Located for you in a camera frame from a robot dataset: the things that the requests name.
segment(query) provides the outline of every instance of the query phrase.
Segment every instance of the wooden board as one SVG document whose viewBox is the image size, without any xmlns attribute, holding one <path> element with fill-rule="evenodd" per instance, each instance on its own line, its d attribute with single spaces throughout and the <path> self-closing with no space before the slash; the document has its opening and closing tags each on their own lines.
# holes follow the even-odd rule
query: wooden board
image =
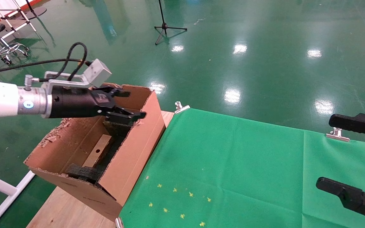
<svg viewBox="0 0 365 228">
<path fill-rule="evenodd" d="M 102 135 L 82 166 L 95 167 L 101 156 L 104 156 L 106 150 L 109 149 L 110 146 L 108 145 L 110 144 L 111 138 L 111 136 Z"/>
<path fill-rule="evenodd" d="M 173 112 L 161 111 L 166 127 Z M 26 228 L 115 228 L 115 224 L 56 187 Z"/>
</svg>

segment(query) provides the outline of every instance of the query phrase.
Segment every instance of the green cloth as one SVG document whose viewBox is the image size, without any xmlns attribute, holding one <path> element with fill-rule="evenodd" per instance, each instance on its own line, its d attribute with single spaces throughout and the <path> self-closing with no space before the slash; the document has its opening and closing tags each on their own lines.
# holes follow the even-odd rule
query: green cloth
<svg viewBox="0 0 365 228">
<path fill-rule="evenodd" d="M 365 191 L 365 142 L 189 109 L 174 115 L 120 216 L 126 228 L 365 228 L 365 216 L 316 188 L 321 176 Z"/>
</svg>

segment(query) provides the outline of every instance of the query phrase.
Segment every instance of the wooden table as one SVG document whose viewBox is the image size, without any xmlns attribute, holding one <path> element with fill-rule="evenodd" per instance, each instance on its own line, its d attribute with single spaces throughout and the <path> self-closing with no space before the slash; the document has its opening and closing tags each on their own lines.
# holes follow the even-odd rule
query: wooden table
<svg viewBox="0 0 365 228">
<path fill-rule="evenodd" d="M 174 113 L 161 114 L 167 127 Z M 26 228 L 115 228 L 115 224 L 56 187 Z"/>
</svg>

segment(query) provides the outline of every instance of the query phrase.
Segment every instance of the white stand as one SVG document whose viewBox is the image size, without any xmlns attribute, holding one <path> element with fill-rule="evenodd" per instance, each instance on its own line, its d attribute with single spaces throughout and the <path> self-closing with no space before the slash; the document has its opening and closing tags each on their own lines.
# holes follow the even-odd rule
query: white stand
<svg viewBox="0 0 365 228">
<path fill-rule="evenodd" d="M 34 176 L 35 174 L 29 171 L 16 187 L 10 185 L 9 183 L 6 183 L 3 180 L 0 180 L 0 192 L 8 195 L 8 197 L 0 205 L 0 217 L 9 208 L 9 206 L 13 203 L 13 201 L 15 201 L 16 197 L 19 196 L 19 194 L 26 187 L 26 185 L 28 185 L 28 183 L 32 180 Z"/>
</svg>

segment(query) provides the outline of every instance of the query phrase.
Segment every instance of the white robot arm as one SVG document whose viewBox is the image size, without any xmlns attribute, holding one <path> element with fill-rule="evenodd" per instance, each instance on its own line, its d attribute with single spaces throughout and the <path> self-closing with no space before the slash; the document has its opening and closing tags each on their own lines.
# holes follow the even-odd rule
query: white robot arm
<svg viewBox="0 0 365 228">
<path fill-rule="evenodd" d="M 43 80 L 26 75 L 25 86 L 0 82 L 0 117 L 21 114 L 40 114 L 43 118 L 106 116 L 107 121 L 130 125 L 146 115 L 116 105 L 113 97 L 128 97 L 130 93 L 101 87 L 111 72 L 98 59 L 83 74 L 74 75 L 80 82 L 68 81 L 70 74 L 60 74 L 64 80 L 54 79 L 55 75 L 57 72 L 47 71 Z M 40 88 L 32 87 L 41 80 Z"/>
</svg>

